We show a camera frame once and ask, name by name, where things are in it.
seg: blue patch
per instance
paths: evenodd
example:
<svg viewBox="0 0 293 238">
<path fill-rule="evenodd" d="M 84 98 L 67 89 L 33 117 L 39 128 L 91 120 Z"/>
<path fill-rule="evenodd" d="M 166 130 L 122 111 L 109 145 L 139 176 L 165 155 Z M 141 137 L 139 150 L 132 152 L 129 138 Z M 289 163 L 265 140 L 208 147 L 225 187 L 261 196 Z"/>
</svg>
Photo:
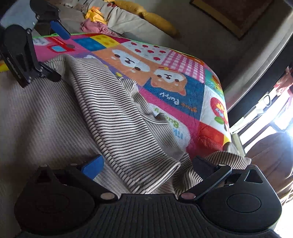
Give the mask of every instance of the blue patch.
<svg viewBox="0 0 293 238">
<path fill-rule="evenodd" d="M 213 73 L 205 69 L 205 85 L 211 88 L 216 94 L 218 94 L 223 100 L 225 100 L 223 90 L 219 90 L 217 88 L 217 85 L 215 84 L 212 76 Z"/>
<path fill-rule="evenodd" d="M 185 86 L 186 96 L 179 93 L 169 92 L 162 88 L 155 88 L 149 79 L 143 88 L 158 97 L 170 106 L 184 112 L 185 114 L 200 119 L 205 85 L 192 77 L 185 75 L 187 84 Z"/>
<path fill-rule="evenodd" d="M 97 42 L 92 38 L 81 38 L 81 39 L 74 39 L 74 41 L 80 44 L 82 47 L 86 48 L 89 51 L 96 51 L 96 50 L 103 50 L 106 49 L 105 46 Z"/>
<path fill-rule="evenodd" d="M 66 49 L 62 48 L 60 45 L 52 46 L 51 49 L 55 52 L 64 52 Z"/>
</svg>

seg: bolt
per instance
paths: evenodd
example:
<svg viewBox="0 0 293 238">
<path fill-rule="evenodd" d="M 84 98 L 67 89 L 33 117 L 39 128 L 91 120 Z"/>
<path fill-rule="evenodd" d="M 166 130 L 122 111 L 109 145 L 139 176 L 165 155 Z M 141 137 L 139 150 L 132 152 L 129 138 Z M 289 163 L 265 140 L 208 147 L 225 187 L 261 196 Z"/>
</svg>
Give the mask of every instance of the bolt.
<svg viewBox="0 0 293 238">
<path fill-rule="evenodd" d="M 183 193 L 181 194 L 181 198 L 185 199 L 185 200 L 191 200 L 195 198 L 195 194 L 194 193 Z"/>
<path fill-rule="evenodd" d="M 102 193 L 101 194 L 101 199 L 111 200 L 113 198 L 115 198 L 115 194 L 113 194 L 113 193 Z"/>
</svg>

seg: cartoon puppy print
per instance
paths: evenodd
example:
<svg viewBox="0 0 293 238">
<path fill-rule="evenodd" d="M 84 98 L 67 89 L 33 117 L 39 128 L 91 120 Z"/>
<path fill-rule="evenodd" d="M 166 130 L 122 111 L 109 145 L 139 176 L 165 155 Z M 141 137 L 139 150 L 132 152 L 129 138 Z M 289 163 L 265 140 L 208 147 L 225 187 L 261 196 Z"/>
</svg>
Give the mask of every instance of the cartoon puppy print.
<svg viewBox="0 0 293 238">
<path fill-rule="evenodd" d="M 186 95 L 186 84 L 187 79 L 183 74 L 167 67 L 159 67 L 156 69 L 151 79 L 151 85 L 153 87 L 176 92 L 182 96 Z"/>
<path fill-rule="evenodd" d="M 112 50 L 114 57 L 118 58 L 124 66 L 130 67 L 136 71 L 149 72 L 150 67 L 144 62 L 139 61 L 132 55 L 122 51 L 122 50 Z"/>
<path fill-rule="evenodd" d="M 141 86 L 153 76 L 153 71 L 157 68 L 156 63 L 134 54 L 123 45 L 98 50 L 94 54 Z"/>
</svg>

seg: pillow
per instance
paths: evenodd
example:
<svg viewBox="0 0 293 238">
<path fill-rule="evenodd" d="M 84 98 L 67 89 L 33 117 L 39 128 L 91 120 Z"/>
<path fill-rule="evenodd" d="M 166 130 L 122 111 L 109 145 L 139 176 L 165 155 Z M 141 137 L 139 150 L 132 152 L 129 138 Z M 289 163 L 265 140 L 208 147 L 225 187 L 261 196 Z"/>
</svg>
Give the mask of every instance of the pillow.
<svg viewBox="0 0 293 238">
<path fill-rule="evenodd" d="M 131 13 L 138 15 L 138 16 L 142 16 L 142 12 L 146 11 L 142 6 L 140 6 L 139 4 L 137 4 L 135 2 L 117 0 L 117 1 L 115 1 L 115 4 L 119 8 L 126 10 L 128 12 L 131 12 Z"/>
<path fill-rule="evenodd" d="M 159 15 L 150 12 L 143 12 L 142 15 L 150 24 L 159 28 L 169 36 L 176 37 L 178 35 L 178 30 L 170 22 Z"/>
</svg>

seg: colorful quilt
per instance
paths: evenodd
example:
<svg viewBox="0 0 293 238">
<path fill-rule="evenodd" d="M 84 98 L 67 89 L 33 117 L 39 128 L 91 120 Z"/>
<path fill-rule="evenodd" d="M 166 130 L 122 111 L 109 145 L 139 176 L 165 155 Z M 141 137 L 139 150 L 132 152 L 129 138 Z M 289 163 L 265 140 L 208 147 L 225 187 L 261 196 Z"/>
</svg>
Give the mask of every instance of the colorful quilt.
<svg viewBox="0 0 293 238">
<path fill-rule="evenodd" d="M 97 58 L 115 75 L 138 84 L 155 115 L 164 113 L 180 147 L 193 158 L 222 150 L 231 141 L 223 90 L 201 60 L 183 53 L 103 34 L 33 39 L 39 61 L 61 53 Z M 0 71 L 7 70 L 0 63 Z"/>
</svg>

